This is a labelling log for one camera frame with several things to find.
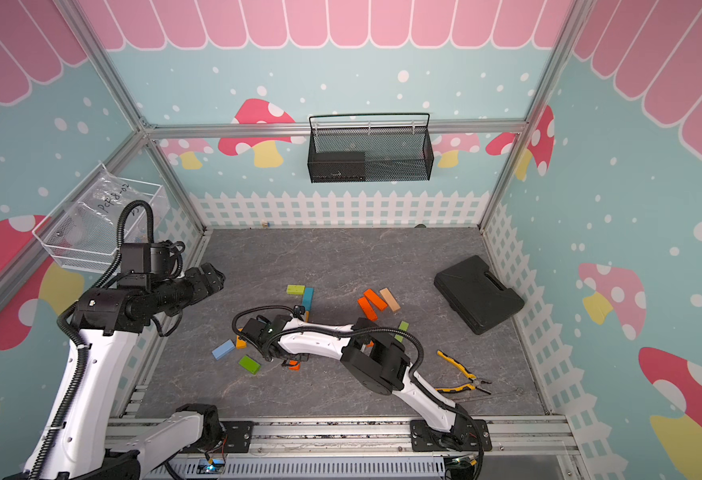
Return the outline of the lime green small block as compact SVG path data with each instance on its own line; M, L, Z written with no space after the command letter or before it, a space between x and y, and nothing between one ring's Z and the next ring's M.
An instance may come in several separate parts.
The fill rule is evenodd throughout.
M294 285L290 284L286 288L286 293L288 295L299 295L302 296L305 293L306 287L304 285Z

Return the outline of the teal long block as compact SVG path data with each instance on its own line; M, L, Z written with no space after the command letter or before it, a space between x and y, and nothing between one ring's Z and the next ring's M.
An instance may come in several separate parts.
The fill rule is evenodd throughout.
M304 289L304 292L302 295L301 305L307 312L309 312L311 310L313 296L314 296L314 289L311 287L306 287Z

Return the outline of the tan long block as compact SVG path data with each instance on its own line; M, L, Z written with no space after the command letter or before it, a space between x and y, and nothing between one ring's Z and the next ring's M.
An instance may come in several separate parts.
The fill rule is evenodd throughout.
M401 309L401 306L388 288L381 289L379 294L392 312L398 312Z

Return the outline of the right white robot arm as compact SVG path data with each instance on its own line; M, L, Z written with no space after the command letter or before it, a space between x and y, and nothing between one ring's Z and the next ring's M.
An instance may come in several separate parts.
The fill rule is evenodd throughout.
M231 329L266 361L303 362L318 356L340 362L363 387L394 396L420 415L442 449L487 449L478 421L420 375L425 352L414 335L366 318L340 326L313 324L303 313L301 306L254 307L237 313Z

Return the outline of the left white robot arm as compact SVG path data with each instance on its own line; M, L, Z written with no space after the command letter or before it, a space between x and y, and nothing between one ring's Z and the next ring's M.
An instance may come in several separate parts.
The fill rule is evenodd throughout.
M103 275L57 318L69 359L41 438L18 479L142 479L180 451L220 447L224 428L212 405L187 404L148 432L105 445L119 377L143 330L158 315L220 292L211 264L185 269L181 242L154 239L154 214L130 202L116 223L116 252Z

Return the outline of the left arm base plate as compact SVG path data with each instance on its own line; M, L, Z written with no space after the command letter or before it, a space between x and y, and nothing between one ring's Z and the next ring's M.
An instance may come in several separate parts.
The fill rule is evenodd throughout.
M255 423L244 420L221 420L223 430L222 454L248 453Z

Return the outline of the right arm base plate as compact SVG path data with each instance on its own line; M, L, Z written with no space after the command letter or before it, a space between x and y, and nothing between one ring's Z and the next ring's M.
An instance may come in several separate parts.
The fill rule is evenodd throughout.
M487 423L484 420L467 421L456 418L456 425L449 432L441 432L428 426L425 420L409 422L411 448L415 452L469 452L493 449Z

